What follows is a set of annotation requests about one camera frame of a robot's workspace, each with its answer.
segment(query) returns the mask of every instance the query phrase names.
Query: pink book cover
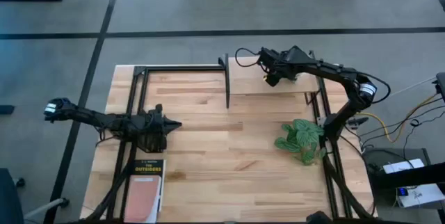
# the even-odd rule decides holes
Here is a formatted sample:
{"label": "pink book cover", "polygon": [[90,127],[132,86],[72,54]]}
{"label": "pink book cover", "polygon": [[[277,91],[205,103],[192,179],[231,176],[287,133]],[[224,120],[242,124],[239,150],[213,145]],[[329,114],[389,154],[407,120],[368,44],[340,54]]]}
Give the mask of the pink book cover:
{"label": "pink book cover", "polygon": [[155,223],[161,210],[164,160],[137,160],[130,177],[124,222]]}

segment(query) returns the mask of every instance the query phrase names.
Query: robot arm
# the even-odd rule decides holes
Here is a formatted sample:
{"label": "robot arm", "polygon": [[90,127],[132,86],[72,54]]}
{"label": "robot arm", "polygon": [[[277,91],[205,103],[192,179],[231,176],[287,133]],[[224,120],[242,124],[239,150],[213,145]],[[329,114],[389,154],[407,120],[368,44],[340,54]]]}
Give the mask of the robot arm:
{"label": "robot arm", "polygon": [[180,122],[162,115],[162,105],[140,115],[103,114],[77,106],[66,98],[48,102],[44,119],[53,123],[57,120],[73,120],[92,125],[100,130],[109,130],[126,141],[136,139],[138,147],[145,152],[162,152],[167,148],[166,136],[181,126]]}
{"label": "robot arm", "polygon": [[370,107],[377,91],[374,84],[361,72],[343,65],[326,63],[323,59],[310,58],[297,46],[281,53],[261,48],[257,64],[266,73],[265,81],[271,86],[277,85],[281,78],[295,81],[297,74],[306,72],[336,81],[345,88],[348,102],[338,113],[328,115],[323,126],[326,137],[331,141],[339,138],[343,126],[350,117]]}

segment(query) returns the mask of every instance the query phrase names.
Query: wooden table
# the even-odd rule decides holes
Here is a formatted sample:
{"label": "wooden table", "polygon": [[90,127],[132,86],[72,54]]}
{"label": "wooden table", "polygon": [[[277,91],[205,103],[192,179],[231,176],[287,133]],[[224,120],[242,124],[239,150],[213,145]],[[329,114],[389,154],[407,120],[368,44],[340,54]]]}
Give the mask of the wooden table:
{"label": "wooden table", "polygon": [[[238,71],[232,61],[229,66],[231,90],[239,91],[237,82],[245,86],[249,81],[243,80],[243,74],[240,81],[232,80]],[[125,113],[133,68],[116,66],[106,113]],[[322,165],[303,166],[273,145],[278,136],[285,136],[282,123],[295,118],[315,120],[301,93],[318,90],[315,77],[299,80],[306,82],[297,81],[298,91],[232,93],[226,109],[224,72],[149,75],[145,110],[160,103],[169,119],[183,123],[168,135],[164,153],[137,151],[137,159],[167,160],[158,222],[305,221],[319,210],[331,214]],[[326,81],[326,88],[331,110],[336,112],[346,103],[346,95],[337,83]],[[343,134],[358,147],[352,134]],[[117,140],[97,147],[81,217],[90,214],[110,189],[118,147]],[[347,185],[368,209],[373,197],[364,164],[346,142],[339,141],[339,148]],[[122,190],[115,216],[121,200]]]}

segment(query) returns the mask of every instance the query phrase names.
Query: black cable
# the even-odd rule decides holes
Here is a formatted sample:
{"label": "black cable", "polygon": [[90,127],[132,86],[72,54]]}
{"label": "black cable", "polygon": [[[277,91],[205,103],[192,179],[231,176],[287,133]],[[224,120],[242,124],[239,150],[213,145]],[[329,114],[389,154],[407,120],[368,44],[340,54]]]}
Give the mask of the black cable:
{"label": "black cable", "polygon": [[[427,110],[427,111],[425,111],[425,112],[423,112],[423,113],[421,113],[421,114],[419,114],[419,115],[416,115],[416,116],[413,116],[413,117],[410,117],[410,118],[405,118],[404,120],[401,120],[400,122],[397,122],[397,123],[394,123],[394,124],[391,124],[391,125],[387,125],[386,127],[388,128],[388,127],[393,127],[393,126],[399,125],[400,123],[404,123],[404,122],[407,121],[407,120],[412,120],[412,119],[418,118],[418,117],[423,116],[423,115],[425,115],[425,114],[427,114],[427,113],[429,113],[429,112],[431,112],[431,111],[434,111],[434,110],[436,110],[436,109],[441,109],[441,108],[444,108],[444,107],[445,107],[445,106],[436,106],[435,108],[429,109],[429,110]],[[378,131],[378,130],[381,130],[381,129],[384,129],[384,127],[376,128],[376,129],[371,130],[371,131],[369,131],[369,132],[366,132],[366,133],[364,133],[364,134],[360,134],[360,136],[365,136],[365,135],[367,135],[367,134],[372,134],[373,132]]]}
{"label": "black cable", "polygon": [[96,147],[97,147],[100,143],[103,143],[104,141],[111,140],[112,138],[119,138],[119,136],[111,136],[111,137],[105,138],[105,139],[103,139],[103,140],[97,141],[97,142],[96,142]]}
{"label": "black cable", "polygon": [[349,143],[349,145],[351,147],[353,147],[355,149],[355,151],[357,151],[357,153],[360,155],[360,158],[362,158],[364,165],[366,166],[366,161],[364,160],[364,158],[362,156],[362,152],[360,152],[360,150],[358,150],[347,138],[343,137],[342,135],[340,135],[340,138],[344,139],[347,143]]}
{"label": "black cable", "polygon": [[359,143],[362,142],[362,138],[360,136],[358,136],[356,133],[354,133],[353,131],[351,131],[346,125],[344,125],[345,129],[350,132],[353,136],[357,137],[359,139]]}
{"label": "black cable", "polygon": [[397,131],[397,129],[399,129],[405,121],[407,121],[408,119],[410,119],[410,116],[413,115],[415,111],[417,111],[418,109],[420,109],[422,106],[429,105],[429,104],[434,103],[434,102],[437,102],[437,101],[439,101],[439,100],[441,100],[441,99],[442,99],[442,98],[435,99],[435,100],[433,100],[432,102],[428,102],[428,103],[425,103],[425,104],[419,106],[419,107],[416,108],[413,112],[411,112],[411,113],[410,113],[410,114],[409,114],[409,115],[408,115],[402,122],[400,122],[400,124],[397,126],[397,128],[395,128],[395,130],[389,132],[388,134],[381,134],[381,135],[379,135],[379,136],[374,136],[374,137],[368,138],[366,141],[363,142],[363,145],[365,145],[368,141],[373,140],[373,139],[375,139],[375,138],[379,138],[379,137],[382,137],[382,136],[386,136],[386,135],[390,135],[390,134],[395,133],[395,132]]}
{"label": "black cable", "polygon": [[406,148],[406,145],[408,144],[408,138],[412,135],[412,133],[414,132],[414,130],[416,129],[416,127],[422,125],[423,123],[433,122],[433,121],[439,119],[440,117],[442,117],[444,114],[445,114],[445,111],[443,111],[439,116],[436,116],[436,117],[434,117],[434,118],[431,119],[431,120],[424,120],[424,121],[422,121],[422,122],[419,122],[418,120],[412,120],[412,121],[411,121],[410,124],[411,124],[411,126],[412,126],[412,129],[411,129],[411,132],[406,136],[406,138],[405,138],[405,144],[403,145],[403,158],[404,158],[404,159],[406,159],[406,156],[405,156],[405,148]]}
{"label": "black cable", "polygon": [[[342,136],[342,135],[340,135],[340,138],[342,138],[342,139],[344,139],[351,147],[353,147],[354,149],[355,149],[355,151],[357,151],[357,153],[358,153],[358,155],[360,156],[360,158],[362,158],[362,161],[363,161],[363,163],[364,163],[364,167],[365,167],[365,169],[366,170],[368,170],[368,168],[367,168],[367,164],[366,164],[366,161],[364,160],[364,158],[363,158],[363,155],[362,155],[362,153],[347,139],[347,138],[345,138],[344,136]],[[372,212],[371,212],[371,216],[374,216],[374,213],[375,213],[375,200],[373,200],[373,210],[372,210]]]}
{"label": "black cable", "polygon": [[366,76],[366,77],[371,77],[372,79],[375,79],[376,81],[380,82],[381,84],[383,84],[383,85],[385,85],[387,87],[387,94],[382,99],[379,99],[377,101],[372,102],[372,104],[377,104],[379,102],[382,102],[383,100],[388,98],[388,96],[391,94],[391,86],[389,86],[389,84],[386,83],[385,81],[383,81],[382,79],[379,79],[379,78],[373,76],[372,74],[367,74],[365,72],[359,72],[359,71],[346,71],[346,70],[344,70],[344,72],[361,74],[361,75]]}
{"label": "black cable", "polygon": [[240,67],[252,67],[253,65],[257,64],[257,62],[255,61],[254,63],[249,64],[249,65],[241,65],[241,64],[239,63],[239,61],[238,61],[238,52],[239,52],[240,50],[248,51],[249,53],[251,53],[251,54],[254,55],[254,56],[255,56],[255,55],[258,55],[258,54],[254,53],[253,51],[251,51],[251,50],[249,50],[249,49],[246,49],[246,48],[244,48],[244,47],[240,47],[240,48],[238,48],[238,49],[235,51],[235,61],[236,61],[236,64],[238,64]]}
{"label": "black cable", "polygon": [[389,150],[386,150],[386,149],[373,148],[373,149],[371,149],[371,150],[367,150],[367,151],[365,151],[365,152],[363,153],[363,156],[365,156],[365,155],[367,155],[367,154],[369,154],[369,153],[372,153],[372,152],[385,152],[385,153],[387,153],[387,154],[391,154],[391,155],[400,157],[400,158],[403,159],[403,161],[408,162],[408,163],[410,164],[410,166],[411,166],[412,168],[414,168],[414,165],[412,165],[412,163],[411,163],[410,160],[404,158],[403,156],[401,156],[401,155],[399,155],[399,154],[397,154],[397,153],[395,153],[395,152],[392,152],[392,151],[389,151]]}
{"label": "black cable", "polygon": [[120,173],[119,177],[116,179],[116,182],[113,184],[111,189],[107,192],[104,199],[97,205],[96,209],[91,213],[86,220],[99,220],[101,216],[104,214],[106,208],[110,204],[110,200],[114,198],[114,195],[118,192],[122,183],[124,183],[127,175],[129,174],[129,163],[125,165],[124,169]]}
{"label": "black cable", "polygon": [[325,162],[324,168],[326,169],[326,173],[330,175],[330,177],[337,183],[337,186],[340,189],[345,197],[348,199],[350,205],[353,207],[355,213],[359,216],[359,218],[373,218],[363,206],[358,202],[358,200],[354,197],[353,193],[349,190],[346,183],[339,176],[334,166],[332,165],[330,159],[328,157],[323,158]]}

